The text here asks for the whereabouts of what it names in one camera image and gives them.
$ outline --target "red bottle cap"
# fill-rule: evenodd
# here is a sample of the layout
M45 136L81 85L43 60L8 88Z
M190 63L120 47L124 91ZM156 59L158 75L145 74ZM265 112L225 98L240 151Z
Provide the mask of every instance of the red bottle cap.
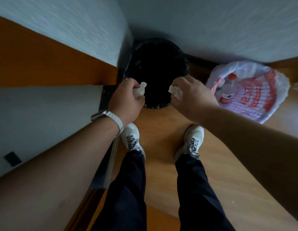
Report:
M230 80L234 80L236 78L237 78L237 76L235 74L233 74L233 73L231 73L231 74L228 75L228 79L230 79Z

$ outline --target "person's left hand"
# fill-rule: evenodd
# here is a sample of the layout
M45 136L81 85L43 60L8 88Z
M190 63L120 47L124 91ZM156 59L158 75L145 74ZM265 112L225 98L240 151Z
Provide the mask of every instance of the person's left hand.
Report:
M121 119L124 127L135 121L145 104L143 95L138 97L138 99L134 98L133 88L140 88L135 79L128 78L122 81L108 104L108 110Z

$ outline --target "black garbage bag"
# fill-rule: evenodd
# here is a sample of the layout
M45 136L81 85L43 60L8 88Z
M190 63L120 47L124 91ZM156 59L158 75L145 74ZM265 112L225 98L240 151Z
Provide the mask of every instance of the black garbage bag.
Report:
M150 38L132 47L132 55L124 78L147 83L145 107L163 108L170 104L168 92L172 81L188 74L185 54L169 40Z

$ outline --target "smartwatch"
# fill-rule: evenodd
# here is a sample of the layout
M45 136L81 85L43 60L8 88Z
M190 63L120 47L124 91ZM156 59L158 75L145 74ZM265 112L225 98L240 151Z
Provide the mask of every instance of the smartwatch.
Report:
M117 137L118 137L121 134L121 132L123 131L124 127L123 127L121 119L119 117L117 117L115 114L113 114L112 112L110 112L106 109L99 111L98 113L91 116L91 121L94 121L98 118L105 117L105 116L111 118L115 123L117 123L119 130L120 130L119 134L117 135Z

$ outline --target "white sneaker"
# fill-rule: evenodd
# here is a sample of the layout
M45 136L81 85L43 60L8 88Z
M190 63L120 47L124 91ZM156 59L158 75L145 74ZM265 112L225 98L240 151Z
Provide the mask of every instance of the white sneaker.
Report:
M134 123L130 123L124 128L121 133L121 138L128 151L140 151L144 155L146 161L145 151L139 144L139 131Z
M184 134L184 145L174 156L175 162L182 154L189 154L190 156L199 159L198 149L203 143L204 129L201 126L192 125Z

